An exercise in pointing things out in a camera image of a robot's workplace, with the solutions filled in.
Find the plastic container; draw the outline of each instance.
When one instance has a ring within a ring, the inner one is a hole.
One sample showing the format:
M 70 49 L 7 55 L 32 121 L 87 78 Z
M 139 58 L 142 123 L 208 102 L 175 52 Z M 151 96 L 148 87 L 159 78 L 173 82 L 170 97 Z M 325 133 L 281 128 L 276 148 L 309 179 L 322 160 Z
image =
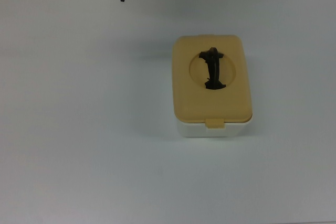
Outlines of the plastic container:
M 235 136 L 252 120 L 246 60 L 237 36 L 179 38 L 173 48 L 172 78 L 182 136 Z

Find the yellow lid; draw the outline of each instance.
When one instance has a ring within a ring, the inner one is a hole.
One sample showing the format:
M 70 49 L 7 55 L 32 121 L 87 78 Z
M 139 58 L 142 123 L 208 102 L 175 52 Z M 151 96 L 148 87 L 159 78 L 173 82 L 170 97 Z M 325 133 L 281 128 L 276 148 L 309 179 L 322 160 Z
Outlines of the yellow lid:
M 208 65 L 200 53 L 215 47 L 219 80 L 226 87 L 206 89 Z M 208 128 L 225 122 L 245 123 L 252 117 L 252 103 L 242 42 L 237 36 L 200 35 L 179 38 L 173 48 L 173 98 L 176 117 L 185 123 L 206 123 Z

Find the white table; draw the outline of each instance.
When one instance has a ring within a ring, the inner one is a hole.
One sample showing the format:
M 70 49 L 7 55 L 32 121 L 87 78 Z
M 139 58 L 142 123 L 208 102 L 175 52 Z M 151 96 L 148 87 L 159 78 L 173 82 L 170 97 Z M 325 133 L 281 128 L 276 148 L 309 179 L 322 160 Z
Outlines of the white table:
M 336 0 L 0 0 L 0 223 L 336 221 Z M 254 121 L 179 137 L 171 48 L 235 34 Z

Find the white container base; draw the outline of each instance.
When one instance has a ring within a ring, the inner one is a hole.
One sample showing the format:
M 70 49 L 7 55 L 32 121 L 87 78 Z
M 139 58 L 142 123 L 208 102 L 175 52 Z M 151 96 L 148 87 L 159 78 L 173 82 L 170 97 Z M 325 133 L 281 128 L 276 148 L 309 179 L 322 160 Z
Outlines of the white container base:
M 225 123 L 223 129 L 209 129 L 205 123 L 184 123 L 177 120 L 178 132 L 183 137 L 227 137 L 236 136 L 250 121 L 246 123 Z

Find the black plastic piece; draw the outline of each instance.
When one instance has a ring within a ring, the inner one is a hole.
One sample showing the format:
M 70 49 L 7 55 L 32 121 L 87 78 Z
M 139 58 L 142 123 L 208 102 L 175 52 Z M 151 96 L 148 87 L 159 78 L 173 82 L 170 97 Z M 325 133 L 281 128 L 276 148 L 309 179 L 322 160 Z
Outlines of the black plastic piece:
M 217 48 L 212 47 L 207 52 L 201 52 L 199 57 L 205 60 L 205 63 L 208 64 L 209 78 L 205 83 L 207 89 L 222 89 L 226 85 L 222 84 L 219 80 L 219 59 L 222 58 L 224 54 L 218 52 Z

